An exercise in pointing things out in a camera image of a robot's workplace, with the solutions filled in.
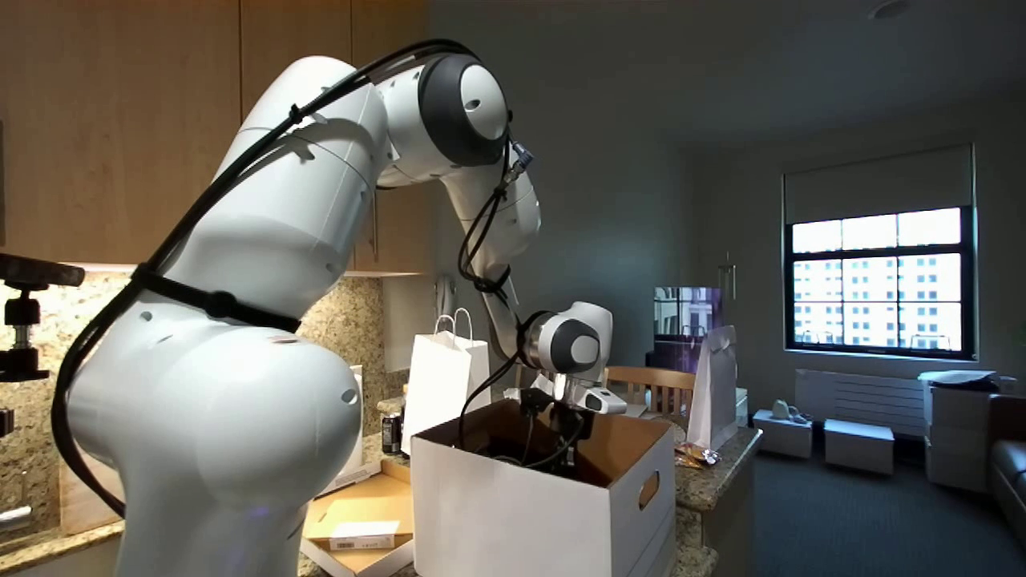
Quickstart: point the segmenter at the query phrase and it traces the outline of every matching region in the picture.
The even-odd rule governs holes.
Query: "bag handle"
[[[435,334],[455,334],[455,335],[464,335],[464,339],[475,339],[475,318],[470,308],[455,308],[452,315],[439,315],[435,318]]]

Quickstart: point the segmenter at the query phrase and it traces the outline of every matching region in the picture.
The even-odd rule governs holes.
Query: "window frame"
[[[867,356],[909,356],[909,358],[974,358],[974,207],[972,205],[948,205],[960,207],[960,244],[919,244],[919,248],[874,248],[874,251],[822,251],[822,252],[795,252],[795,225],[807,222],[790,222],[785,225],[785,252],[783,252],[783,277],[785,277],[785,348],[790,354],[867,354]],[[795,318],[795,262],[814,262],[814,260],[868,260],[868,255],[948,255],[956,252],[963,260],[963,348],[910,348],[910,345],[853,345],[853,342],[800,342],[800,318]],[[892,305],[898,308],[895,319],[901,328],[901,292],[895,284]]]

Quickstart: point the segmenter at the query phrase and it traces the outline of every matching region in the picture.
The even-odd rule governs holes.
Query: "chair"
[[[621,395],[641,412],[661,412],[686,422],[693,403],[693,374],[653,364],[610,364],[606,387]]]

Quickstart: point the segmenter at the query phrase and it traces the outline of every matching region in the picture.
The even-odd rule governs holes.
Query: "wooden cabinet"
[[[4,251],[143,260],[239,129],[233,0],[4,0]]]
[[[424,30],[426,0],[4,0],[0,251],[151,255],[285,64],[303,55],[366,64]],[[369,271],[426,268],[432,240],[412,238],[432,234],[426,198],[439,196],[399,191],[376,207],[361,260]],[[413,265],[384,234],[426,255]]]

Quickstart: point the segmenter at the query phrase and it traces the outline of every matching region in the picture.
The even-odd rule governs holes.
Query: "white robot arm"
[[[219,179],[59,374],[55,442],[127,513],[123,577],[294,570],[306,505],[356,442],[361,387],[291,330],[345,277],[378,183],[447,183],[507,356],[572,380],[603,370],[603,308],[521,318],[507,268],[539,230],[524,166],[494,76],[452,42],[366,70],[303,58],[263,93]]]

